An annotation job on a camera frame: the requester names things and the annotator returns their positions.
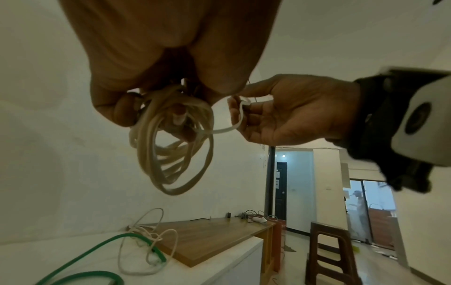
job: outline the white cord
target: white cord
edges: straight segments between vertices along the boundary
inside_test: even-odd
[[[149,104],[129,132],[130,145],[137,149],[142,170],[150,177],[156,188],[168,195],[183,194],[199,182],[213,158],[213,134],[238,128],[244,117],[243,105],[251,104],[248,101],[241,101],[238,123],[225,129],[213,130],[214,117],[210,105],[199,98],[188,96],[186,92],[186,88],[182,85],[169,85],[164,89],[145,94],[144,102]],[[194,123],[194,131],[198,133],[196,140],[191,143],[179,140],[166,147],[157,146],[155,139],[160,131],[159,125],[166,116],[167,108],[174,104],[186,106],[187,117]],[[199,151],[206,139],[209,140],[210,147],[201,171],[184,185],[167,189],[164,185],[173,184],[187,170],[191,157]]]
[[[156,224],[156,226],[147,226],[147,225],[139,225],[138,223],[145,217],[147,216],[147,214],[149,214],[150,212],[152,212],[153,210],[161,210],[161,217],[160,220],[158,221],[158,223]],[[161,223],[161,220],[163,220],[163,216],[164,216],[164,210],[162,208],[153,208],[150,209],[149,211],[147,211],[143,216],[141,216],[141,218],[139,218],[128,230],[128,232],[134,232],[134,233],[139,233],[142,234],[143,236],[145,236],[146,238],[148,238],[149,240],[152,241],[152,245],[149,246],[149,249],[147,251],[147,255],[146,255],[146,262],[153,266],[153,270],[151,271],[147,271],[147,272],[135,272],[135,271],[128,271],[125,270],[122,267],[121,264],[121,257],[122,257],[122,247],[124,246],[124,242],[125,242],[125,238],[122,239],[121,245],[119,247],[119,253],[117,255],[117,267],[119,268],[119,271],[123,274],[126,275],[135,275],[135,276],[146,276],[146,275],[153,275],[155,273],[160,272],[168,263],[169,261],[171,261],[172,257],[174,256],[175,250],[177,248],[177,244],[179,242],[179,234],[177,233],[176,230],[174,229],[168,229],[163,231],[161,234],[157,234],[155,231],[158,228],[158,226]],[[174,247],[172,249],[171,255],[166,259],[166,262],[152,262],[149,260],[149,257],[151,256],[151,254],[154,254],[152,252],[152,249],[156,246],[156,244],[159,241],[162,241],[163,238],[162,236],[165,235],[168,232],[173,232],[175,234],[175,241],[174,241]]]

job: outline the wooden desk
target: wooden desk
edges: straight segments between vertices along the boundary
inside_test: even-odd
[[[267,224],[248,223],[247,220],[234,217],[161,223],[157,233],[167,229],[177,231],[179,243],[174,258],[189,267],[251,237],[261,238],[263,239],[261,284],[266,285],[273,273],[275,261],[280,264],[281,231],[279,228],[279,224],[271,221],[268,221]],[[174,240],[173,235],[167,234],[163,241],[158,243],[158,248],[166,254],[171,254]]]

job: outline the tiled floor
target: tiled floor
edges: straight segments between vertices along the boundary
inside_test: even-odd
[[[304,284],[305,263],[309,251],[309,238],[303,235],[287,232],[286,245],[296,252],[286,252],[282,269],[274,275],[269,285],[300,285]],[[357,270],[365,285],[429,285],[429,283],[412,275],[410,271],[383,255],[377,254],[373,248],[364,244],[354,244],[360,248],[356,253]],[[319,250],[319,253],[329,258],[339,259],[339,255]],[[328,277],[319,275],[318,285],[343,284]]]

